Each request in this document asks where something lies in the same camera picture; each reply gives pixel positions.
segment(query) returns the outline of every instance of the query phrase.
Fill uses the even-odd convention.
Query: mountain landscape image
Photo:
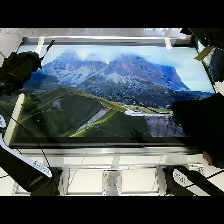
[[[48,54],[54,54],[53,47]],[[20,123],[36,137],[128,137],[137,142],[183,137],[171,116],[172,102],[213,94],[186,83],[174,65],[135,52],[123,51],[107,61],[97,51],[82,58],[68,47],[49,56],[25,83]],[[17,127],[16,136],[26,132]]]

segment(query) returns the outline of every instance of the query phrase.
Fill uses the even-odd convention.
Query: flat screen display
[[[172,103],[214,94],[196,55],[190,47],[53,45],[42,70],[24,85],[19,122],[53,143],[185,138],[172,118]],[[14,141],[25,138],[17,127]]]

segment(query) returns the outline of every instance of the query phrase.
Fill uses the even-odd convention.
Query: blue sky
[[[21,50],[27,51],[28,46],[23,47],[26,48]],[[41,55],[46,52],[46,47],[44,45]],[[156,46],[53,45],[45,56],[42,65],[53,61],[68,49],[75,50],[81,60],[88,59],[105,63],[117,59],[121,54],[136,54],[152,63],[173,66],[182,82],[190,90],[214,92],[202,63],[194,59],[197,52],[193,48],[175,47],[167,49]]]

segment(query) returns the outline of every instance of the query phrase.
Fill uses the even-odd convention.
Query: mountain range
[[[108,64],[82,61],[72,50],[65,51],[44,65],[42,71],[33,73],[24,87],[49,90],[59,85],[123,104],[144,104],[157,108],[166,108],[176,100],[212,95],[190,91],[172,66],[150,63],[133,54],[121,55]]]

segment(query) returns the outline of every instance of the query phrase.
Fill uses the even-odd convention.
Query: television
[[[55,42],[22,89],[18,122],[43,147],[188,144],[172,103],[215,93],[195,56],[189,46]],[[17,126],[12,144],[36,143]]]

